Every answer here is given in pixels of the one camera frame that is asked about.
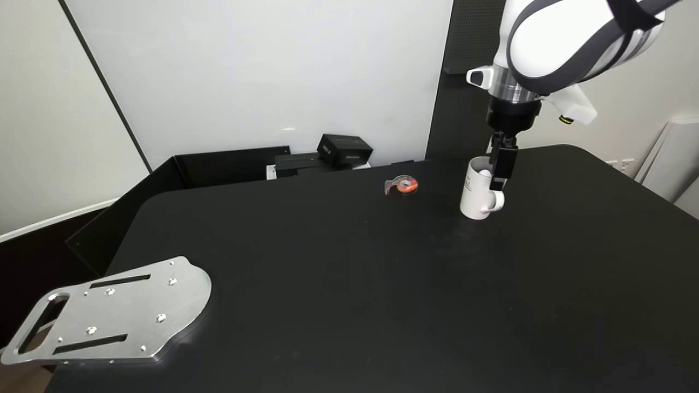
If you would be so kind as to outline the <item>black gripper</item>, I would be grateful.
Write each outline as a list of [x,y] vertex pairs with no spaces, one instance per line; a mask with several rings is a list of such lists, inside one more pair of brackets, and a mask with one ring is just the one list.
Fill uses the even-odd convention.
[[[491,142],[501,137],[515,137],[521,132],[529,132],[535,119],[543,111],[539,100],[531,104],[509,104],[501,99],[491,99],[488,106],[488,124],[491,130]],[[504,190],[508,181],[514,175],[517,149],[515,146],[497,146],[490,153],[491,160],[491,190]]]

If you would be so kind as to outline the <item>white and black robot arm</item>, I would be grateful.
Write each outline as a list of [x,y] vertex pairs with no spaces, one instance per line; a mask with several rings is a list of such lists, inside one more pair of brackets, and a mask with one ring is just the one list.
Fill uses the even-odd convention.
[[490,189],[502,190],[515,167],[517,136],[544,104],[560,119],[590,124],[596,109],[581,85],[643,56],[680,0],[504,0],[498,49],[466,81],[490,95]]

